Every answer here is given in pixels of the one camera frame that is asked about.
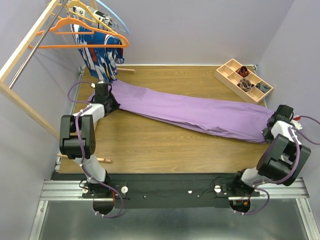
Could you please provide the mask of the purple trousers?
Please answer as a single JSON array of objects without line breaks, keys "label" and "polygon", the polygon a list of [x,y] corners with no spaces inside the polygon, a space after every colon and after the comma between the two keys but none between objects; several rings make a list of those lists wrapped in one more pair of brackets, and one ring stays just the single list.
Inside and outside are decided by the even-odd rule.
[{"label": "purple trousers", "polygon": [[120,80],[111,86],[121,110],[196,132],[251,143],[265,143],[262,131],[274,113],[247,102],[159,92]]}]

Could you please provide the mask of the orange plastic hanger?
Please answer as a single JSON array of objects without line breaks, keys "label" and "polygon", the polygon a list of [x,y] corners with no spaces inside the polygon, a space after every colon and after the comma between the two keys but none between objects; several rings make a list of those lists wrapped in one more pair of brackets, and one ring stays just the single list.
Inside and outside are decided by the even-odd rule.
[{"label": "orange plastic hanger", "polygon": [[[66,25],[78,25],[79,27],[83,27],[86,30],[90,30],[90,31],[69,31],[69,32],[62,32],[60,31],[60,29]],[[76,44],[56,44],[56,45],[42,45],[42,39],[47,35],[47,33],[55,33],[56,35],[78,35],[80,36],[93,36],[95,33],[101,33],[104,35],[108,35],[108,36],[113,36],[117,39],[120,40],[121,44],[80,44],[80,43],[76,43]],[[127,48],[130,46],[130,42],[129,40],[124,37],[123,35],[113,31],[111,28],[109,28],[109,30],[103,30],[103,29],[99,29],[96,27],[92,27],[87,25],[85,22],[76,19],[76,18],[71,18],[71,17],[65,17],[60,19],[55,26],[51,27],[50,29],[48,29],[47,31],[42,30],[40,32],[38,32],[36,35],[40,36],[40,39],[38,40],[38,42],[35,45],[29,45],[28,48],[30,49],[65,49],[65,48]]]}]

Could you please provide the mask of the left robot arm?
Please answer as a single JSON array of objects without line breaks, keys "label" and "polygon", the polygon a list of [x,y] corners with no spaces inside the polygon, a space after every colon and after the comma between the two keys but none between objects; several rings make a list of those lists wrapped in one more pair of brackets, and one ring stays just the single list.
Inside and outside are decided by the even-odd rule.
[{"label": "left robot arm", "polygon": [[112,85],[100,81],[91,84],[94,95],[86,101],[86,107],[60,120],[59,150],[76,162],[86,176],[88,190],[99,197],[117,194],[110,185],[108,172],[100,165],[96,150],[95,124],[120,107],[112,94]]}]

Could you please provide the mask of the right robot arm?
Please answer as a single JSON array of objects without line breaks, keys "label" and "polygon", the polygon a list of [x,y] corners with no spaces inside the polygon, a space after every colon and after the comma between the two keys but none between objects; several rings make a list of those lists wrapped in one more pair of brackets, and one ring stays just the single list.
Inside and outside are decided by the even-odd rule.
[{"label": "right robot arm", "polygon": [[236,195],[250,195],[263,184],[290,186],[298,177],[311,155],[311,149],[304,146],[296,135],[294,109],[279,105],[262,131],[270,143],[255,168],[238,171],[230,183],[230,191]]}]

